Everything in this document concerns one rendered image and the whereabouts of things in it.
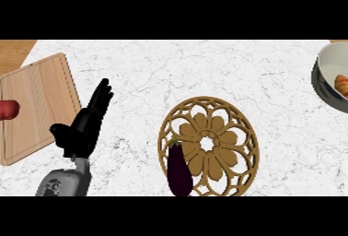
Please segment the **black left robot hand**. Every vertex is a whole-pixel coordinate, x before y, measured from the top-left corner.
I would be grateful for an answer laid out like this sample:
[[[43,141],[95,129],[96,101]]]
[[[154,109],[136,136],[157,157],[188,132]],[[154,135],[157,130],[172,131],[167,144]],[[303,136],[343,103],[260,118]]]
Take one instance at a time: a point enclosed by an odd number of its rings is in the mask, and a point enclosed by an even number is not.
[[[114,97],[110,79],[104,78],[91,98],[89,106],[83,108],[71,125],[54,124],[51,133],[57,146],[63,148],[66,158],[89,158],[95,152],[96,141],[111,99]]]

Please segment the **brown openwork round placemat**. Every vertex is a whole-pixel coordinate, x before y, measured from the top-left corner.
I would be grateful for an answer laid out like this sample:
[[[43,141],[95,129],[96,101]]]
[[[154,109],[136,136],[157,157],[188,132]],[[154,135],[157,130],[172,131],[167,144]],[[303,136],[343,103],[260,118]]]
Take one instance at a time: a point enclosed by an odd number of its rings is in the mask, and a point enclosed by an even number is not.
[[[186,165],[200,196],[240,196],[253,185],[260,149],[242,111],[214,97],[195,97],[176,105],[158,135],[158,156],[167,166],[172,142],[183,144]]]

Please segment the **white and grey bowl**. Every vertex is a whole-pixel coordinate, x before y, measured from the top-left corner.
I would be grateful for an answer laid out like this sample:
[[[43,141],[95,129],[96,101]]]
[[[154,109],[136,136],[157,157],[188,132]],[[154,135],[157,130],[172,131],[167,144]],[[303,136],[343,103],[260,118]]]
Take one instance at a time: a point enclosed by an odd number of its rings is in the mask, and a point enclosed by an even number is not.
[[[348,113],[348,98],[335,88],[338,75],[348,77],[348,42],[334,42],[322,48],[312,70],[312,85],[327,104]]]

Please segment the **golden brown croissant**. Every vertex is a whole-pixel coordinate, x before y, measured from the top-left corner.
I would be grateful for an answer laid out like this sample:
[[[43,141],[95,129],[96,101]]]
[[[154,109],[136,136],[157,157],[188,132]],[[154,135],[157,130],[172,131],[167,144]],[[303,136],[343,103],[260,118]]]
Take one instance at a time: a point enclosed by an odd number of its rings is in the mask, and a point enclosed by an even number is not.
[[[338,75],[335,79],[335,89],[340,94],[348,99],[348,77]]]

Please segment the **pale wooden cutting board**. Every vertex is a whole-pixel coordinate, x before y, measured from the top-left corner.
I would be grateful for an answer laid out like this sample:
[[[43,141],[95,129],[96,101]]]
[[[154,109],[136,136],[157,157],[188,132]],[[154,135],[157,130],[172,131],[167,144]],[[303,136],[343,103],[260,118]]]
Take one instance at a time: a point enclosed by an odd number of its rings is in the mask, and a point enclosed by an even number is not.
[[[55,142],[51,125],[70,125],[82,109],[64,53],[0,76],[0,100],[20,103],[18,116],[0,121],[0,165],[9,166]]]

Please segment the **red round vegetable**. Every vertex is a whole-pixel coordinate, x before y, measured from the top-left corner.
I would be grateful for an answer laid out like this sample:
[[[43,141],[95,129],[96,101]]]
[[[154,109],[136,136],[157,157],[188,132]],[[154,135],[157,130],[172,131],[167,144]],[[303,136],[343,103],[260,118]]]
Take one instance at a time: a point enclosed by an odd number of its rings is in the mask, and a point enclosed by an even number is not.
[[[0,100],[0,121],[12,120],[17,117],[20,108],[17,100]]]

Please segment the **dark purple eggplant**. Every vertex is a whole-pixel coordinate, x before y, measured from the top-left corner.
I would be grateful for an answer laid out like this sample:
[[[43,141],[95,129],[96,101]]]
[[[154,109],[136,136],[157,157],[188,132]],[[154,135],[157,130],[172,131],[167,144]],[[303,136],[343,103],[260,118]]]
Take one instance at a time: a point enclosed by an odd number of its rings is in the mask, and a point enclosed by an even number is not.
[[[194,179],[183,157],[183,144],[175,140],[169,146],[167,181],[176,196],[189,196],[194,190]]]

